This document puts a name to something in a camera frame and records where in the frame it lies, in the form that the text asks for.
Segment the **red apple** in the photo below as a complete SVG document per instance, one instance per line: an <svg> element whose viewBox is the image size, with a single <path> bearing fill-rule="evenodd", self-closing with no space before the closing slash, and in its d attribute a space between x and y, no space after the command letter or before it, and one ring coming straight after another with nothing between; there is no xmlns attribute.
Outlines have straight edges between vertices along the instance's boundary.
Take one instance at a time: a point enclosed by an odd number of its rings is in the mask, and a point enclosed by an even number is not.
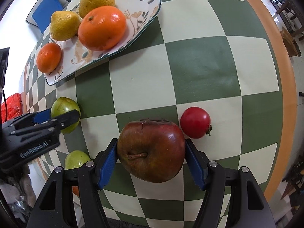
<svg viewBox="0 0 304 228"><path fill-rule="evenodd" d="M119 135L117 154L133 176L147 182L163 183L180 171L185 157L185 137L167 120L129 122Z"/></svg>

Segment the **small orange mandarin near edge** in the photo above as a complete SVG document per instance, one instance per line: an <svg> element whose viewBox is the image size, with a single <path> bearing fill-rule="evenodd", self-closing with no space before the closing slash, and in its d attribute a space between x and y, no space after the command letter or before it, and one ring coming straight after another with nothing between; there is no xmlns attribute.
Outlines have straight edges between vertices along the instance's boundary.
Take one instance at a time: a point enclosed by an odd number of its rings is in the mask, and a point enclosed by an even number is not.
<svg viewBox="0 0 304 228"><path fill-rule="evenodd" d="M79 188L77 186L72 187L72 192L73 194L79 197Z"/></svg>

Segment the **floral ceramic plate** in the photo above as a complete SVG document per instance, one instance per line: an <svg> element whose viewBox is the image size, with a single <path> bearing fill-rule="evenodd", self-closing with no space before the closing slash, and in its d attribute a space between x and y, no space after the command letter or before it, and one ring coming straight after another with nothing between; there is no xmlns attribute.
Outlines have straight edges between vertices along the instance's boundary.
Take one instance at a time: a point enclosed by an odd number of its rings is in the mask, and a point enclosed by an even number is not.
<svg viewBox="0 0 304 228"><path fill-rule="evenodd" d="M44 74L46 83L53 86L84 67L114 56L131 46L156 18L160 11L161 3L162 0L115 0L116 7L126 17L127 28L120 42L106 51L91 51L85 48L79 42L77 36L63 42L56 41L50 36L49 28L47 28L42 35L42 42L37 44L36 53L46 43L54 42L61 47L62 58L60 64L53 72Z"/></svg>

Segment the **yellow lemon pointed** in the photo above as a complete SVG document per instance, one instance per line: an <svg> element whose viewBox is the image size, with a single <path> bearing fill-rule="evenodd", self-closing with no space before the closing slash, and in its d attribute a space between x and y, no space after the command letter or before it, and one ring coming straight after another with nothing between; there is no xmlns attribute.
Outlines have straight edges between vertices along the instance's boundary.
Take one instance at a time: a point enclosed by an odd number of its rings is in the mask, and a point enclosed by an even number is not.
<svg viewBox="0 0 304 228"><path fill-rule="evenodd" d="M56 41L66 41L77 34L80 18L72 11L55 11L51 15L50 35Z"/></svg>

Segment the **small wooden stool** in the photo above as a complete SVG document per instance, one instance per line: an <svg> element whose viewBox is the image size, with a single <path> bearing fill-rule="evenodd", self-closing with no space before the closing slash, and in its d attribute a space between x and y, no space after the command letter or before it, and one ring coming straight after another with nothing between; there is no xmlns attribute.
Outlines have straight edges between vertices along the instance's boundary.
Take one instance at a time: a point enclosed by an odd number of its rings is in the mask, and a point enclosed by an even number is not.
<svg viewBox="0 0 304 228"><path fill-rule="evenodd" d="M301 52L299 46L297 45L293 37L290 35L290 33L283 27L282 30L280 31L280 34L282 36L282 40L285 45L285 48L287 49L289 57L294 57L294 56L300 57Z"/></svg>

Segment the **large orange mandarin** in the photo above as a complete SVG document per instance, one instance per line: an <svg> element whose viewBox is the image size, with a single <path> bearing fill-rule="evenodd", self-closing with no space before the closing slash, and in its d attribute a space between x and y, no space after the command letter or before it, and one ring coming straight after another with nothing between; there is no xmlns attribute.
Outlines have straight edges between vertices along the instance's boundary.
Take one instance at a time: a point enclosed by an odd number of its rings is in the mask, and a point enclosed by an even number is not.
<svg viewBox="0 0 304 228"><path fill-rule="evenodd" d="M125 15L114 6L101 6L90 11L80 23L78 38L92 51L106 51L117 45L127 28Z"/></svg>

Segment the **red tomato upper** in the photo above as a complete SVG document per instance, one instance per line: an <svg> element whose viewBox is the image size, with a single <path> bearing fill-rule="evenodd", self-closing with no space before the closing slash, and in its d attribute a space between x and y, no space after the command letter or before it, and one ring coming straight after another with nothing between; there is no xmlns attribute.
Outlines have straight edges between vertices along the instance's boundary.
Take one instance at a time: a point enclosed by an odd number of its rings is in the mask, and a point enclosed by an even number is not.
<svg viewBox="0 0 304 228"><path fill-rule="evenodd" d="M182 131L192 139L200 139L204 135L211 135L212 125L210 115L199 107L190 107L180 118Z"/></svg>

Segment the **blue folding mat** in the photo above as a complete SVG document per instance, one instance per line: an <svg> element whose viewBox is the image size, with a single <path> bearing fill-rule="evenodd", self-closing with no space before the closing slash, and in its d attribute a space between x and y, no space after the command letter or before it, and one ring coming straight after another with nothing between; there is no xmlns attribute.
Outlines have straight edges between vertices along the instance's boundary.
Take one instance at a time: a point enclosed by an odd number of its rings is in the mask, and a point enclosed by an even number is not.
<svg viewBox="0 0 304 228"><path fill-rule="evenodd" d="M37 0L26 17L26 22L39 28L44 33L51 23L51 16L56 11L62 11L71 0Z"/></svg>

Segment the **yellow lemon round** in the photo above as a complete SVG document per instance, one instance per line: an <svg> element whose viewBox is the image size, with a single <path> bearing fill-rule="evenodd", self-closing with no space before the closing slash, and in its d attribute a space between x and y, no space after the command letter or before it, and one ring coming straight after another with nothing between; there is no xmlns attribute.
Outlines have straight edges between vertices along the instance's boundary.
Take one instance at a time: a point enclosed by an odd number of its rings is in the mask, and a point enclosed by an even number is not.
<svg viewBox="0 0 304 228"><path fill-rule="evenodd" d="M101 6L115 6L115 0L80 0L79 15L83 19L90 11Z"/></svg>

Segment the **green checkered tablecloth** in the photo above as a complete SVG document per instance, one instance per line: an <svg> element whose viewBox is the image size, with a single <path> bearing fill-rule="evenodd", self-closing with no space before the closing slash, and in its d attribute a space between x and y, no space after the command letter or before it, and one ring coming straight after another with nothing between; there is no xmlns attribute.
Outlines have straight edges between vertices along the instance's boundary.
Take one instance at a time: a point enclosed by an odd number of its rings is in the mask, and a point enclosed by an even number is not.
<svg viewBox="0 0 304 228"><path fill-rule="evenodd" d="M267 32L248 0L162 0L131 46L51 86L37 69L36 45L24 74L26 111L63 96L81 108L76 129L35 161L38 174L46 179L73 150L94 158L130 121L178 123L200 107L212 131L194 141L197 149L224 167L247 166L271 198L277 155L290 147L281 141L287 106L276 46L285 52L279 31Z"/></svg>

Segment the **red plastic bag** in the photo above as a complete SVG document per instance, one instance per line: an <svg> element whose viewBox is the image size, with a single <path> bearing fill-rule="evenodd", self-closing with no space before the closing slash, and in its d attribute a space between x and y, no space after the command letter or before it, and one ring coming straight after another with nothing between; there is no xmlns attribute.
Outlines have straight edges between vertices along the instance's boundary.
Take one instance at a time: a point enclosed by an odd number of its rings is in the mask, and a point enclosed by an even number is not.
<svg viewBox="0 0 304 228"><path fill-rule="evenodd" d="M2 103L2 123L23 114L21 95L15 93Z"/></svg>

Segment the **green apple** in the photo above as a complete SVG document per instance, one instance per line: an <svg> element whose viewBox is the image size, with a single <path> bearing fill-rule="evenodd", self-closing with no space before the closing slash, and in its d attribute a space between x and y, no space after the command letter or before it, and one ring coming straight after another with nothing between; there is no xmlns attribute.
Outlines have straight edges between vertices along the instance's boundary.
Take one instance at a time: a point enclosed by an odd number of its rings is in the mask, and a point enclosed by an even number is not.
<svg viewBox="0 0 304 228"><path fill-rule="evenodd" d="M56 116L62 115L71 110L77 110L79 112L79 114L81 114L80 108L79 108L77 102L75 102L71 98L59 97L53 103L53 105L51 107L51 117L56 117ZM78 120L76 123L70 125L69 127L62 129L61 132L63 134L69 134L69 133L73 132L76 129L76 127L78 126L79 122L80 122L80 120Z"/></svg>
<svg viewBox="0 0 304 228"><path fill-rule="evenodd" d="M66 156L64 160L64 167L65 170L79 168L90 160L91 158L83 151L74 150Z"/></svg>

